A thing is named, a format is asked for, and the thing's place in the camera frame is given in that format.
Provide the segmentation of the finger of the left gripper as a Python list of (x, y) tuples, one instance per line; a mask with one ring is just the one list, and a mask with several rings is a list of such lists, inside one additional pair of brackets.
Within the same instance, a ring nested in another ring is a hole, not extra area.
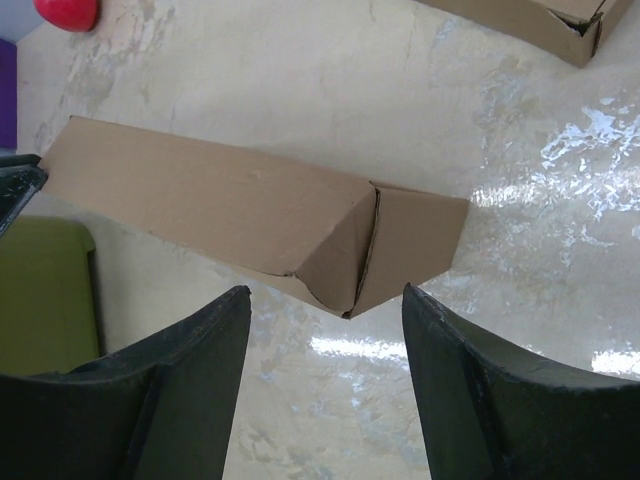
[(48, 175), (39, 167), (40, 161), (41, 157), (36, 154), (1, 158), (1, 234), (5, 233), (22, 209), (46, 183)]

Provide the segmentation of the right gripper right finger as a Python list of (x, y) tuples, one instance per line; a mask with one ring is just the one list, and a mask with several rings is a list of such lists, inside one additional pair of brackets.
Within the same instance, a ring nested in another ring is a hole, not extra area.
[(638, 478), (638, 382), (535, 354), (412, 285), (402, 326), (432, 478)]

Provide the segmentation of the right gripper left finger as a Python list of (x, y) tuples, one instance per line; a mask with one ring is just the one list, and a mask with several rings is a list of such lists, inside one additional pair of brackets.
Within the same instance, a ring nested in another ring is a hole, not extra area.
[(251, 324), (236, 286), (67, 373), (1, 378), (5, 479), (219, 479)]

